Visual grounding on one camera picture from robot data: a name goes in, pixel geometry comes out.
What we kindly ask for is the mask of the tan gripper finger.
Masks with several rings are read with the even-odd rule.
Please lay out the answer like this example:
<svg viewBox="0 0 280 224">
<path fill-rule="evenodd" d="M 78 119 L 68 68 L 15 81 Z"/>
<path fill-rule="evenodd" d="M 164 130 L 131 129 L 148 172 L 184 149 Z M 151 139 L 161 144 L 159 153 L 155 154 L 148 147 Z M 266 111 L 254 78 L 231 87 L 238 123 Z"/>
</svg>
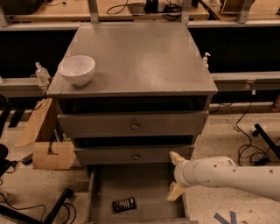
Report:
<svg viewBox="0 0 280 224">
<path fill-rule="evenodd" d="M 171 151 L 170 152 L 171 161 L 174 165 L 176 165 L 179 161 L 183 161 L 184 158 L 180 156 L 177 152 Z"/>
<path fill-rule="evenodd" d="M 177 182 L 172 182 L 169 187 L 169 192 L 167 193 L 166 199 L 168 201 L 175 201 L 185 192 L 185 190 L 186 189 Z"/>
</svg>

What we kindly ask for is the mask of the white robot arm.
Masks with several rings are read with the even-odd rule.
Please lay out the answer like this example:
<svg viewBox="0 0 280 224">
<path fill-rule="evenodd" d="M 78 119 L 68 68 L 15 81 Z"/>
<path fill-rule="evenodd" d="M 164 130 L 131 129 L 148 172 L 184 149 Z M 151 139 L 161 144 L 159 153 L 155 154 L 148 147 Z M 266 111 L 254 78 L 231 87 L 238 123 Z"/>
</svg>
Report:
<svg viewBox="0 0 280 224">
<path fill-rule="evenodd" d="M 177 152 L 170 157 L 175 165 L 174 178 L 166 199 L 174 201 L 187 187 L 234 188 L 275 201 L 280 200 L 279 166 L 237 166 L 229 157 L 187 160 Z"/>
</svg>

